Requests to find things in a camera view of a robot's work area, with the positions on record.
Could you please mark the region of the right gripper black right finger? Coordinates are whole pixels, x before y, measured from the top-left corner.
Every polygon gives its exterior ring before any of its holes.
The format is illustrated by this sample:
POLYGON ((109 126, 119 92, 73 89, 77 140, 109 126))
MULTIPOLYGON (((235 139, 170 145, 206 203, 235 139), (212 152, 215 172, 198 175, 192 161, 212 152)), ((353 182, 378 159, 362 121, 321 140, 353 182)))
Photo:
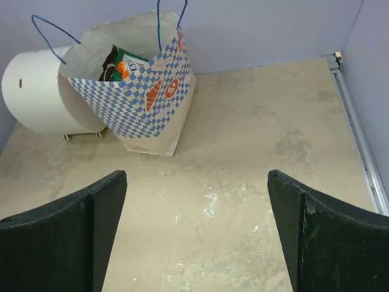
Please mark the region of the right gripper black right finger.
POLYGON ((293 291, 388 291, 388 217, 279 170, 267 177, 293 291))

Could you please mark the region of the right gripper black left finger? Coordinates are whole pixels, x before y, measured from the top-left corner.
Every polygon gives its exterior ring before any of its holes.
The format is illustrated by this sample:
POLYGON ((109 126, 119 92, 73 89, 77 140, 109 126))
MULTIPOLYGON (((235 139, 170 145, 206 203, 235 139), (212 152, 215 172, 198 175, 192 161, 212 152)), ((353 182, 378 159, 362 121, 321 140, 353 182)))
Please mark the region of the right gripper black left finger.
POLYGON ((1 220, 1 291, 101 291, 125 202, 117 170, 1 220))

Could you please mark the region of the blue checkered paper bag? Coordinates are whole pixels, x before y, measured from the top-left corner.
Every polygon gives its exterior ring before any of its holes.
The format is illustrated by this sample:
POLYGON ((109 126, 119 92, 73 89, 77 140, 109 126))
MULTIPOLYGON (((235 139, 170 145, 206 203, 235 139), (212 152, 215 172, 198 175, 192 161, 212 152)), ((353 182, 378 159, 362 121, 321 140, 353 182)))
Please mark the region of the blue checkered paper bag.
POLYGON ((196 78, 182 16, 155 10, 88 30, 58 57, 59 74, 129 151, 173 156, 196 78), (146 60, 119 81, 102 81, 112 48, 146 60))

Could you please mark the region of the brown kettle chips bag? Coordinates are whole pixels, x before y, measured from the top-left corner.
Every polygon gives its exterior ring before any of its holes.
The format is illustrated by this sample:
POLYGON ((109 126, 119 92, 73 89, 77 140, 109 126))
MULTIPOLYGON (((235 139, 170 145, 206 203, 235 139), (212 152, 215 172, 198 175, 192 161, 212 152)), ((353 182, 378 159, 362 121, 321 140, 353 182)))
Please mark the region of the brown kettle chips bag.
POLYGON ((102 64, 103 71, 99 77, 99 81, 108 82, 111 81, 112 75, 115 71, 115 62, 117 58, 117 46, 113 45, 110 53, 106 57, 102 64))

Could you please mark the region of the green snack bag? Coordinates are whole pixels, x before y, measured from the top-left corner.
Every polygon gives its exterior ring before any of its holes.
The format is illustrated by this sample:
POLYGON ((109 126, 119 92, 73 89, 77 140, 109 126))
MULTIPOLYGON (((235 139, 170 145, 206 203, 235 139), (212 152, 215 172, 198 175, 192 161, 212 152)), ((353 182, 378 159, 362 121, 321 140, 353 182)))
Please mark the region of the green snack bag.
POLYGON ((126 79, 147 63, 148 60, 146 58, 118 48, 114 62, 114 71, 110 81, 119 82, 126 79))

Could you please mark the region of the white cylindrical container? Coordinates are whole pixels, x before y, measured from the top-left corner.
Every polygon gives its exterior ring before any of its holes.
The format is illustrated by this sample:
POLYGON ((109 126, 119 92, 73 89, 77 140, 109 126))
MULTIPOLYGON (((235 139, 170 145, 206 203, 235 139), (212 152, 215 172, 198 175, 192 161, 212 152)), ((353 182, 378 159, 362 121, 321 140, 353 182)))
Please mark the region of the white cylindrical container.
POLYGON ((16 55, 2 77, 7 108, 18 122, 39 134, 60 135, 66 141, 76 134, 103 138, 105 124, 59 68, 59 59, 48 49, 16 55))

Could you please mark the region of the aluminium frame rail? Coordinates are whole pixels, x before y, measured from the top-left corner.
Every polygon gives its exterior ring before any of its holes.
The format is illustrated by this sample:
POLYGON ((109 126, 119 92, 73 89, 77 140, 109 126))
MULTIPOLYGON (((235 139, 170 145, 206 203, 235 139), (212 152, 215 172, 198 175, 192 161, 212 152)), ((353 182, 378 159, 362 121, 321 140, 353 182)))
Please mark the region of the aluminium frame rail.
POLYGON ((346 79, 342 71, 342 60, 340 52, 324 55, 331 75, 334 79, 336 90, 343 105, 346 118, 351 129, 357 151, 363 167, 365 181, 371 195, 374 209, 381 215, 388 215, 388 198, 376 164, 373 160, 368 142, 365 138, 362 124, 360 123, 352 95, 349 91, 346 79))

